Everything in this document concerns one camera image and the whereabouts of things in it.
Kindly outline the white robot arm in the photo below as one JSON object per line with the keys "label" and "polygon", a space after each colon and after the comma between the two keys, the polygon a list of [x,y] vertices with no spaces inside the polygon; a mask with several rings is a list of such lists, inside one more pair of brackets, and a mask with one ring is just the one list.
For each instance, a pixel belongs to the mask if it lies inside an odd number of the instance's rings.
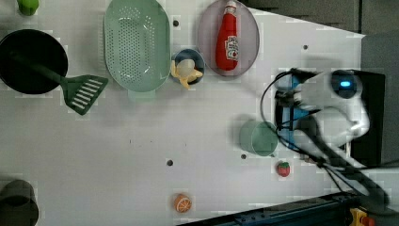
{"label": "white robot arm", "polygon": [[309,114],[296,121],[294,144],[356,192],[362,206],[382,214],[388,210],[389,195],[361,171],[364,166],[358,160],[341,150],[370,129],[362,92],[361,80],[348,70],[300,79],[292,89],[293,104]]}

